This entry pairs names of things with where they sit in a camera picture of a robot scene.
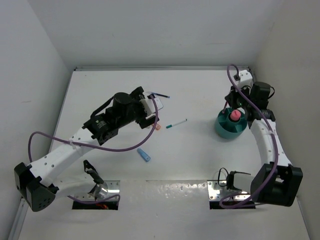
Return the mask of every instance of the white table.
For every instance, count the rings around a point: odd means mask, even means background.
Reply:
[[[107,99],[138,86],[171,96],[161,98],[161,129],[142,146],[151,161],[145,163],[135,150],[92,150],[62,174],[83,173],[88,159],[105,180],[121,181],[119,210],[71,210],[70,199],[57,199],[43,211],[28,210],[20,240],[309,239],[297,200],[291,207],[209,210],[206,180],[216,179],[219,168],[256,174],[261,167],[248,128],[232,141],[214,131],[230,90],[225,70],[75,71],[55,136],[68,139]],[[130,147],[149,130],[131,123],[105,146]]]

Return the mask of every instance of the teal container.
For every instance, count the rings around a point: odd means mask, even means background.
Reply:
[[[247,127],[247,121],[245,115],[241,113],[240,118],[237,121],[231,120],[230,114],[234,109],[228,107],[224,113],[221,111],[215,120],[214,128],[218,135],[224,139],[235,139],[238,137]]]

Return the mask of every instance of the pink eraser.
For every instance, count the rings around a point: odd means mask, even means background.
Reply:
[[[241,117],[241,112],[239,110],[233,110],[230,114],[230,118],[233,121],[238,121]]]

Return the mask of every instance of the wall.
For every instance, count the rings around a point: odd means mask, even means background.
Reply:
[[[320,236],[319,10],[319,0],[286,0],[255,66],[257,80],[275,87],[270,109],[278,134],[303,171],[298,196],[311,239]]]
[[[26,0],[5,0],[0,7],[0,239],[7,239],[20,194],[14,167],[28,162],[29,135],[53,134],[70,78],[45,30]],[[33,157],[50,141],[36,138]]]
[[[250,65],[283,0],[28,1],[74,68]]]

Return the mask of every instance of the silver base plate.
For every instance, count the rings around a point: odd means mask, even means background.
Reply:
[[[227,182],[224,180],[219,181],[220,185],[223,187],[219,186],[217,180],[211,180],[207,181],[207,186],[208,186],[208,194],[209,194],[209,201],[210,202],[219,202],[222,198],[234,194],[234,191],[227,190],[226,187],[224,186]],[[230,199],[226,199],[225,201],[243,201],[246,198],[250,197],[250,194],[247,194],[246,191],[239,192],[240,194],[245,194],[245,195],[238,195],[231,197]]]
[[[120,181],[104,181],[108,186],[108,193],[107,198],[111,197],[112,195],[120,194]],[[95,201],[95,198],[91,196],[88,193],[77,193],[74,195],[76,199],[79,199],[81,201]],[[114,198],[111,198],[109,200],[106,200],[106,202],[115,202],[118,201],[118,197],[115,196]]]

